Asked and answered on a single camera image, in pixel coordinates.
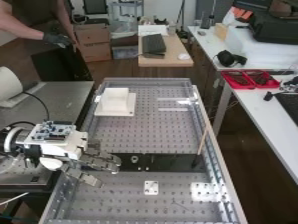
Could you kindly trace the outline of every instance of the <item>white box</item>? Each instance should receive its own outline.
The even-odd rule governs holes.
[[[128,88],[107,88],[101,96],[103,111],[128,111]]]
[[[135,116],[136,98],[128,88],[105,88],[95,116]]]
[[[229,27],[225,43],[235,54],[280,55],[298,58],[298,45],[258,42],[249,29]]]

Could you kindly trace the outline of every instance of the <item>cardboard box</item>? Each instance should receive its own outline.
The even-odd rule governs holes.
[[[228,27],[223,24],[223,23],[217,23],[216,24],[216,31],[215,34],[217,35],[217,37],[225,41],[227,39],[227,34],[228,34]]]
[[[80,44],[111,42],[109,29],[105,24],[76,25],[76,35]]]
[[[108,61],[112,59],[109,43],[86,44],[82,46],[82,54],[86,62]]]
[[[76,25],[75,30],[86,62],[111,60],[111,35],[105,24]]]

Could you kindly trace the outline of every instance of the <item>red tray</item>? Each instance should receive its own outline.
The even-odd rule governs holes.
[[[260,89],[276,89],[280,88],[280,82],[265,71],[245,71],[245,75],[253,81],[254,85]]]
[[[224,71],[221,75],[233,89],[254,89],[256,83],[242,71]]]

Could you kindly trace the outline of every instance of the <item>robotic arm mount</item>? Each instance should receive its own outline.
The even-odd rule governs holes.
[[[82,168],[116,174],[121,165],[121,159],[101,151],[99,142],[88,142],[88,133],[76,131],[70,122],[46,121],[32,130],[8,126],[0,131],[0,153],[14,157],[24,154],[27,167],[42,163],[95,187],[101,187],[103,181]]]

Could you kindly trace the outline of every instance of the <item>hand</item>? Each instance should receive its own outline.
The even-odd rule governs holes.
[[[43,40],[51,44],[58,44],[63,48],[74,44],[74,41],[63,34],[44,33]]]
[[[72,46],[74,46],[74,52],[76,52],[78,49],[79,49],[79,51],[82,52],[82,45],[79,44],[78,41],[75,41],[75,44],[74,44]]]

